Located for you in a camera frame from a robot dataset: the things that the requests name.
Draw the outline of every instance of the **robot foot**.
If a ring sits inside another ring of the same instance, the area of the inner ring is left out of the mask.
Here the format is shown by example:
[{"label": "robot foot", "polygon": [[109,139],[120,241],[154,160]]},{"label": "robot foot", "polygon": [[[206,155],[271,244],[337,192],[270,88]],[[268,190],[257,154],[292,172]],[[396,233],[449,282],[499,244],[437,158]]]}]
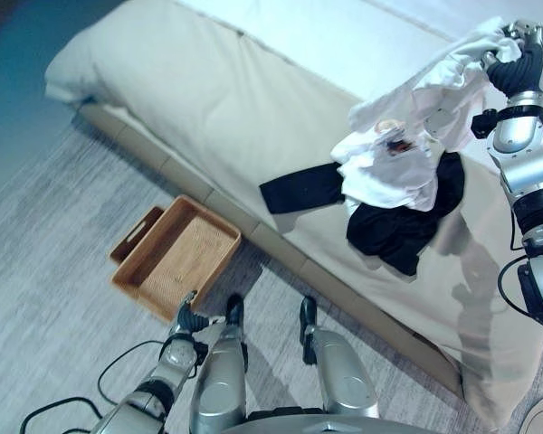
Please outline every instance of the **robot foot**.
[{"label": "robot foot", "polygon": [[316,325],[318,306],[316,300],[312,297],[305,297],[300,306],[300,343],[303,345],[302,359],[305,364],[316,364],[316,354],[312,347],[313,334],[306,329],[308,326]]}]

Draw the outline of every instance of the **cable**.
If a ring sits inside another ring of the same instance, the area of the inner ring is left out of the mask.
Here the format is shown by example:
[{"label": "cable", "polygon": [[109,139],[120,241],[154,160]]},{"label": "cable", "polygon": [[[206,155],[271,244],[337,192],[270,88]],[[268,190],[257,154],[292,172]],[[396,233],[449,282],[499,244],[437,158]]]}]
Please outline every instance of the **cable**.
[{"label": "cable", "polygon": [[511,251],[523,250],[523,247],[513,247],[515,244],[515,214],[513,211],[510,212],[510,245],[509,248]]},{"label": "cable", "polygon": [[136,344],[135,346],[129,348],[126,352],[124,352],[123,354],[121,354],[119,357],[117,357],[115,360],[113,360],[105,369],[102,373],[100,373],[99,375],[99,379],[97,380],[97,389],[99,390],[99,393],[100,393],[100,396],[102,397],[103,400],[105,400],[106,402],[108,402],[109,404],[111,405],[117,405],[117,403],[115,401],[113,401],[111,398],[109,398],[105,392],[102,391],[102,388],[100,387],[100,382],[102,381],[102,377],[105,376],[105,374],[107,373],[107,371],[112,368],[114,366],[114,364],[116,362],[118,362],[120,359],[122,359],[124,356],[126,356],[127,354],[131,353],[132,351],[135,351],[137,348],[139,348],[140,346],[143,346],[143,345],[147,345],[147,344],[163,344],[162,341],[155,341],[155,340],[148,340],[148,341],[145,341],[145,342],[141,342],[140,344]]},{"label": "cable", "polygon": [[65,400],[60,400],[60,401],[55,401],[55,402],[52,402],[48,405],[45,405],[44,407],[41,407],[40,409],[38,410],[35,410],[33,411],[32,413],[30,413],[28,416],[26,416],[24,418],[24,420],[22,421],[22,424],[20,425],[20,431],[19,431],[19,434],[25,434],[26,432],[26,426],[28,425],[28,422],[30,422],[31,419],[33,419],[34,417],[38,416],[39,414],[41,413],[44,413],[45,411],[48,411],[50,409],[53,409],[54,407],[59,407],[61,405],[64,405],[64,404],[68,404],[70,402],[76,402],[76,401],[79,401],[79,402],[84,402],[85,404],[89,404],[90,406],[90,409],[92,410],[92,412],[94,414],[97,415],[97,418],[99,419],[102,419],[102,414],[100,414],[100,411],[99,409],[97,408],[96,405],[94,405],[94,402],[92,402],[91,400],[89,400],[88,398],[84,398],[82,396],[73,396],[71,398],[67,398]]},{"label": "cable", "polygon": [[517,305],[515,305],[512,301],[509,300],[509,298],[505,294],[505,291],[503,290],[503,282],[502,282],[503,276],[505,275],[507,270],[510,269],[517,262],[521,262],[522,260],[524,260],[526,258],[527,258],[527,255],[519,256],[518,258],[516,258],[516,259],[512,260],[511,262],[509,262],[505,267],[503,267],[503,269],[499,273],[499,276],[497,277],[497,287],[499,288],[500,296],[503,297],[503,300],[505,300],[509,306],[511,306],[514,310],[516,310],[520,314],[532,319],[533,317],[531,315],[529,315],[523,309],[517,307]]},{"label": "cable", "polygon": [[84,432],[86,434],[89,434],[90,431],[88,431],[87,429],[82,429],[82,428],[71,428],[71,429],[67,429],[66,431],[64,431],[62,434],[71,434],[72,432]]}]

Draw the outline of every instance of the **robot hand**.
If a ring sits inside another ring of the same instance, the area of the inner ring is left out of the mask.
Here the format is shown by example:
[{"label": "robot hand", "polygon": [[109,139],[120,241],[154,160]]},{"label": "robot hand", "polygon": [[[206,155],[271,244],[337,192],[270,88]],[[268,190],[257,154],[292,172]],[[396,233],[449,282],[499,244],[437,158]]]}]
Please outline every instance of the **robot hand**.
[{"label": "robot hand", "polygon": [[482,60],[489,80],[507,98],[528,90],[543,93],[543,27],[517,21],[503,31],[518,42],[522,55],[501,63],[492,52],[485,53]]}]

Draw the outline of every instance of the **carpet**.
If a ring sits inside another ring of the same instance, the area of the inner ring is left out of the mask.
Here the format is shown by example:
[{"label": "carpet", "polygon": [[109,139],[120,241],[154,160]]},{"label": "carpet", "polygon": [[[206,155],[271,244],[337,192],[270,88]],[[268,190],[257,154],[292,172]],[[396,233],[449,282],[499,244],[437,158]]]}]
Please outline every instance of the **carpet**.
[{"label": "carpet", "polygon": [[[152,205],[168,206],[177,189],[74,119],[49,155],[28,164],[0,191],[0,432],[24,416],[72,395],[110,406],[96,390],[104,367],[132,345],[165,339],[167,325],[110,284],[111,247]],[[396,353],[279,262],[243,241],[200,309],[222,314],[233,292],[245,296],[249,348],[248,411],[321,405],[316,370],[301,361],[299,305],[319,301],[319,324],[357,350],[379,394],[384,419],[442,433],[482,433],[469,407]],[[198,337],[212,344],[218,329]],[[137,386],[157,357],[145,346],[109,372],[105,392],[119,400]],[[167,430],[186,433],[195,380],[186,383]],[[516,433],[543,396],[543,357],[534,387],[501,433]],[[80,403],[51,410],[28,433],[58,433],[96,423]]]}]

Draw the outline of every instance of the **white cloth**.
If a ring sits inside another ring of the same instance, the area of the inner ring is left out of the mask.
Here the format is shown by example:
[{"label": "white cloth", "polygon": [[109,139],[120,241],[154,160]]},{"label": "white cloth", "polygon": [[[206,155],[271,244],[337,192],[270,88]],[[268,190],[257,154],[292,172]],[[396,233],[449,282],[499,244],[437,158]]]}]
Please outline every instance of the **white cloth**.
[{"label": "white cloth", "polygon": [[436,198],[437,180],[424,135],[411,149],[391,155],[386,146],[387,132],[370,128],[354,132],[332,149],[330,156],[342,166],[342,193],[351,215],[360,203],[378,208],[407,206],[430,211]]},{"label": "white cloth", "polygon": [[520,57],[517,44],[501,30],[504,25],[499,17],[480,24],[402,86],[356,105],[349,114],[351,127],[367,131],[381,118],[396,118],[415,135],[426,130],[447,151],[462,149],[472,138],[471,119],[477,114],[472,108],[489,83],[481,56],[496,50],[501,61]]}]

